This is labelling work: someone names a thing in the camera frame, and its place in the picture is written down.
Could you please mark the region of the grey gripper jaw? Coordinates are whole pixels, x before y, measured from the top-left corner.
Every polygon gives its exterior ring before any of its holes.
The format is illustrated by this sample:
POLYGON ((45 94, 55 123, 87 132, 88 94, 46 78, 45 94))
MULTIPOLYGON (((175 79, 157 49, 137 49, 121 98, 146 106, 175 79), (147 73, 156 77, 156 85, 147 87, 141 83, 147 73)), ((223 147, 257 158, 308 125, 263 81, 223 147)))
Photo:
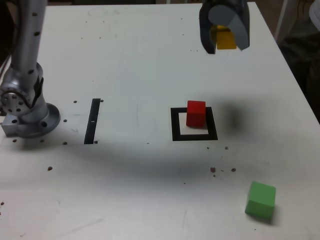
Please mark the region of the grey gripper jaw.
POLYGON ((246 0, 218 1, 210 8, 208 19, 213 25, 230 29, 241 51, 250 46, 250 12, 246 0))
POLYGON ((216 53, 216 37, 212 38, 213 24, 209 20, 209 11, 213 4, 211 0, 205 0, 199 11, 200 41, 204 50, 211 55, 216 53))

